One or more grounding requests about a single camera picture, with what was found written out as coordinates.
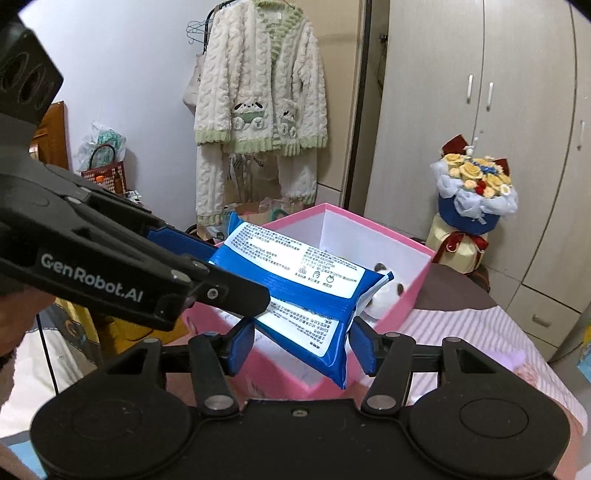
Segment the person's hand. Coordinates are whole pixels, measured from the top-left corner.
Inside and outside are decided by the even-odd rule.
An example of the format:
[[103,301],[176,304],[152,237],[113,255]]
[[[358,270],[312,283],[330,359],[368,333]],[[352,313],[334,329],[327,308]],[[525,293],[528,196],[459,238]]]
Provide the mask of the person's hand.
[[15,349],[32,327],[37,314],[54,303],[55,297],[33,287],[1,297],[1,367],[13,357]]

